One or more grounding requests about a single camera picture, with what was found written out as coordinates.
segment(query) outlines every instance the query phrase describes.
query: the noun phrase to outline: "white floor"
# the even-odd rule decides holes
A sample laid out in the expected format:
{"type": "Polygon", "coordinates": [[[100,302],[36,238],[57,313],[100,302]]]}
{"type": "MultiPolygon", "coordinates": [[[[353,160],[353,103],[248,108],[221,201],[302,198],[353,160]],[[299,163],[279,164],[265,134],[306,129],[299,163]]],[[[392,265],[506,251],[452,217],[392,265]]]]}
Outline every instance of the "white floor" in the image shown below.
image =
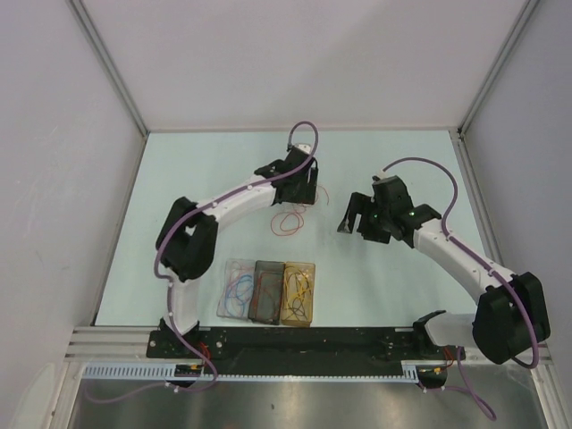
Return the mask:
{"type": "MultiPolygon", "coordinates": [[[[165,308],[166,284],[153,275],[156,237],[172,202],[199,200],[246,180],[259,166],[286,155],[287,132],[157,133],[149,137],[129,210],[115,252],[97,325],[157,325],[165,308]]],[[[295,142],[312,142],[300,132],[295,142]]],[[[475,303],[437,264],[403,242],[389,246],[339,234],[351,192],[372,192],[371,177],[403,156],[425,156],[445,164],[460,185],[450,225],[483,250],[447,131],[327,131],[320,135],[318,182],[330,194],[305,213],[305,226],[276,237],[273,206],[242,219],[221,234],[210,270],[201,279],[198,314],[204,326],[244,325],[216,315],[228,258],[313,262],[313,326],[400,326],[437,309],[466,313],[475,303]]],[[[425,164],[394,167],[416,205],[439,212],[449,204],[451,185],[425,164]]]]}

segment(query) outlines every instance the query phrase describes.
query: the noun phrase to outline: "clear plastic container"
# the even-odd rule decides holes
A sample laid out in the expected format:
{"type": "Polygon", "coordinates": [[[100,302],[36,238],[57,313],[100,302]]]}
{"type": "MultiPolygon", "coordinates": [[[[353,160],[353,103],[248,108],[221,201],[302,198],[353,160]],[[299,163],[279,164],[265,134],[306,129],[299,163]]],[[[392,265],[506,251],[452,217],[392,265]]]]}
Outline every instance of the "clear plastic container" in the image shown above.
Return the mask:
{"type": "Polygon", "coordinates": [[[284,266],[282,294],[282,324],[308,327],[312,324],[314,308],[315,265],[287,262],[284,266]]]}
{"type": "Polygon", "coordinates": [[[218,301],[216,315],[248,320],[248,309],[254,291],[255,261],[229,259],[224,267],[223,295],[218,301]]]}

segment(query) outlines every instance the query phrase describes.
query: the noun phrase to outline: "metal floor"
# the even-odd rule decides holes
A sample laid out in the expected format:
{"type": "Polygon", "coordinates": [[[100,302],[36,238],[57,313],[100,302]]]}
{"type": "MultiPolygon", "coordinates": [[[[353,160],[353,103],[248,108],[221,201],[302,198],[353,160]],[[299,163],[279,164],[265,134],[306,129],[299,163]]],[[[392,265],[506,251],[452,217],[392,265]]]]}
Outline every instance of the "metal floor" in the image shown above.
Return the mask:
{"type": "MultiPolygon", "coordinates": [[[[398,383],[218,383],[198,394],[158,387],[111,405],[103,399],[148,382],[83,381],[70,428],[77,429],[338,429],[338,428],[545,428],[528,371],[516,366],[468,366],[478,394],[498,416],[490,422],[466,395],[452,391],[423,394],[398,383]]],[[[448,385],[462,385],[450,371],[448,385]]]]}

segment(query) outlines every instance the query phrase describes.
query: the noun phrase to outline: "plastic container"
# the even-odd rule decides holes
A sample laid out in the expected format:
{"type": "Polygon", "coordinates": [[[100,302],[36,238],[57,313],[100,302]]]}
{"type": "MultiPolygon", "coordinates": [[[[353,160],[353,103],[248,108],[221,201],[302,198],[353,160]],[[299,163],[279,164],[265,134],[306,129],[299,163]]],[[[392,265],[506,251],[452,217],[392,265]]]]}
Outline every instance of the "plastic container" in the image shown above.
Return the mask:
{"type": "Polygon", "coordinates": [[[248,318],[260,324],[280,324],[284,263],[257,261],[248,318]]]}
{"type": "Polygon", "coordinates": [[[248,309],[254,291],[255,261],[229,259],[224,267],[223,295],[218,301],[216,315],[248,320],[248,309]]]}
{"type": "Polygon", "coordinates": [[[282,324],[308,327],[314,307],[315,265],[287,262],[284,266],[282,324]]]}

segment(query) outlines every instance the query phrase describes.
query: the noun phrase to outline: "white wall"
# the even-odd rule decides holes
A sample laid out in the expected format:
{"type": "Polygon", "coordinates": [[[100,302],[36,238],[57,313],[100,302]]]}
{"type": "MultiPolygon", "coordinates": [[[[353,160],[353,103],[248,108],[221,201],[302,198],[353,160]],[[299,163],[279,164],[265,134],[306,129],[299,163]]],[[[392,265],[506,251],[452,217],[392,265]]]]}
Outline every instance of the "white wall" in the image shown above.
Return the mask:
{"type": "Polygon", "coordinates": [[[467,134],[500,250],[543,281],[572,399],[572,2],[543,2],[467,134]]]}
{"type": "Polygon", "coordinates": [[[525,0],[86,0],[150,130],[455,127],[525,0]]]}
{"type": "Polygon", "coordinates": [[[142,140],[64,0],[0,13],[0,427],[105,275],[142,140]]]}

